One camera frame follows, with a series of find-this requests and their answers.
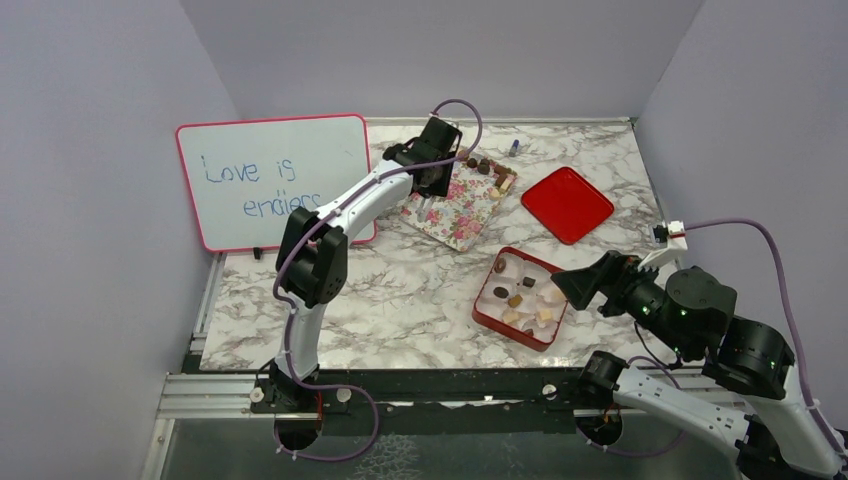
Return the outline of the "round brown chocolate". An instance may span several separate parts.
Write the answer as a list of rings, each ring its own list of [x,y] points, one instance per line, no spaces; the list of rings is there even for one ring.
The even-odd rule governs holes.
[[[493,267],[495,273],[502,273],[506,269],[507,262],[503,257],[499,257]]]

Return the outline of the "metal serving tongs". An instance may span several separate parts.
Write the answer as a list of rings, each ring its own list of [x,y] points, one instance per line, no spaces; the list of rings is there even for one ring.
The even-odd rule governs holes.
[[[430,198],[421,197],[417,209],[416,209],[416,220],[418,222],[424,222],[427,218],[427,214],[430,210]]]

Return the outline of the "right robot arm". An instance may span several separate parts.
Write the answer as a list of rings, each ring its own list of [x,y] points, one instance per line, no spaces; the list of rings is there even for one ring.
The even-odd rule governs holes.
[[[638,258],[617,251],[594,264],[552,275],[568,303],[586,308],[604,297],[605,317],[630,316],[684,362],[741,396],[750,413],[723,408],[640,373],[625,360],[594,352],[577,380],[587,405],[636,408],[711,444],[749,479],[842,479],[846,440],[804,398],[801,358],[783,335],[735,312],[737,293],[698,267],[663,285]]]

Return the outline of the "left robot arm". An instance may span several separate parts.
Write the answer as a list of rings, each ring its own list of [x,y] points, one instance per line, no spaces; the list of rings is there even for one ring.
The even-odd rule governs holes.
[[[431,117],[421,133],[390,146],[362,180],[316,209],[290,214],[276,261],[274,297],[288,308],[283,340],[268,367],[269,384],[285,407],[313,401],[309,377],[318,371],[317,343],[327,305],[347,279],[348,248],[384,211],[414,193],[445,196],[460,130]]]

